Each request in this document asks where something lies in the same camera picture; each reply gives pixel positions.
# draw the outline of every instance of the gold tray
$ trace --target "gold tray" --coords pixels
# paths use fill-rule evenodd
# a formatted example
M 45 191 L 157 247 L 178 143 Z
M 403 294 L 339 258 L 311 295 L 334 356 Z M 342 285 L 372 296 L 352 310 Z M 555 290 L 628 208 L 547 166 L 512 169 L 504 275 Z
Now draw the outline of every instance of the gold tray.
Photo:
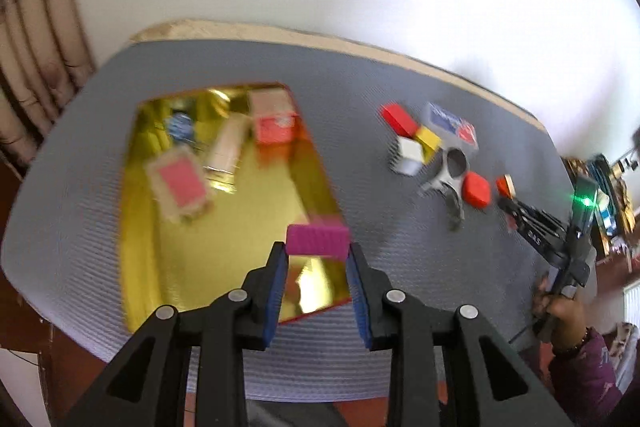
M 273 242 L 285 240 L 290 223 L 341 219 L 301 121 L 289 144 L 258 145 L 251 133 L 236 169 L 234 193 L 210 188 L 209 206 L 188 221 L 172 223 L 160 216 L 144 164 L 173 146 L 164 129 L 172 108 L 190 103 L 195 140 L 208 146 L 230 111 L 248 113 L 250 89 L 190 92 L 145 102 L 138 110 L 124 167 L 119 238 L 122 302 L 132 332 L 158 306 L 196 309 L 240 287 L 249 270 L 264 265 Z M 289 258 L 281 322 L 349 299 L 344 263 Z

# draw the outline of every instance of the person's hand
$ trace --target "person's hand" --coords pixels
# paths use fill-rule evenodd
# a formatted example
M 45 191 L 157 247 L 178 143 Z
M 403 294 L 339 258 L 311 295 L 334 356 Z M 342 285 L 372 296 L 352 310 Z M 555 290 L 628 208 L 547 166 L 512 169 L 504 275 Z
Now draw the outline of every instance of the person's hand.
M 563 295 L 545 293 L 546 277 L 533 295 L 532 312 L 542 318 L 546 313 L 558 318 L 558 325 L 551 334 L 551 344 L 558 351 L 565 351 L 582 342 L 587 330 L 584 306 L 580 301 Z

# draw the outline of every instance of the purple sleeve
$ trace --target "purple sleeve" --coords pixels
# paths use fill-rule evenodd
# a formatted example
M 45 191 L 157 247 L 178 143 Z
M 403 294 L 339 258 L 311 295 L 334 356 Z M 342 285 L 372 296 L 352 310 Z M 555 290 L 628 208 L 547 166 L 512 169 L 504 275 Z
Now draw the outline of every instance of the purple sleeve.
M 593 328 L 578 354 L 570 359 L 555 357 L 549 364 L 549 373 L 556 400 L 578 425 L 600 422 L 622 397 L 609 350 Z

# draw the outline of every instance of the bracelet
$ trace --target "bracelet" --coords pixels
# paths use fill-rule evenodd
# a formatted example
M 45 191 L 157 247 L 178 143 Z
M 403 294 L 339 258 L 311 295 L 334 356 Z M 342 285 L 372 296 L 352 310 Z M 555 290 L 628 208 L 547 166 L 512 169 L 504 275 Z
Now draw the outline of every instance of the bracelet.
M 589 340 L 590 331 L 591 331 L 591 328 L 586 328 L 584 331 L 584 336 L 582 337 L 582 340 L 580 341 L 580 343 L 578 343 L 574 347 L 570 347 L 569 349 L 562 349 L 561 351 L 553 349 L 553 354 L 556 357 L 560 357 L 562 359 L 572 359 L 578 353 L 580 353 L 582 346 L 584 346 L 584 344 L 586 344 L 586 342 Z

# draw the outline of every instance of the black device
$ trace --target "black device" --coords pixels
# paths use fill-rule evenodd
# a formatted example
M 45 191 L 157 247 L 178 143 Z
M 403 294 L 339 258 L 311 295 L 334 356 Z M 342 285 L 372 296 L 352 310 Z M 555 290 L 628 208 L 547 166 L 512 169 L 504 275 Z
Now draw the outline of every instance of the black device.
M 286 276 L 284 243 L 241 289 L 206 308 L 159 307 L 84 393 L 63 427 L 182 425 L 191 348 L 200 346 L 197 427 L 245 427 L 242 350 L 273 338 Z M 394 289 L 352 243 L 347 274 L 361 336 L 392 352 L 388 427 L 572 425 L 516 352 L 479 311 L 422 304 Z M 446 364 L 446 406 L 438 401 L 434 346 Z
M 546 290 L 552 295 L 574 298 L 577 287 L 589 280 L 587 259 L 593 248 L 590 232 L 597 195 L 598 184 L 578 175 L 568 224 L 516 198 L 498 199 L 498 206 L 513 217 L 518 233 L 549 263 Z M 555 318 L 546 315 L 535 322 L 533 330 L 548 342 L 555 325 Z

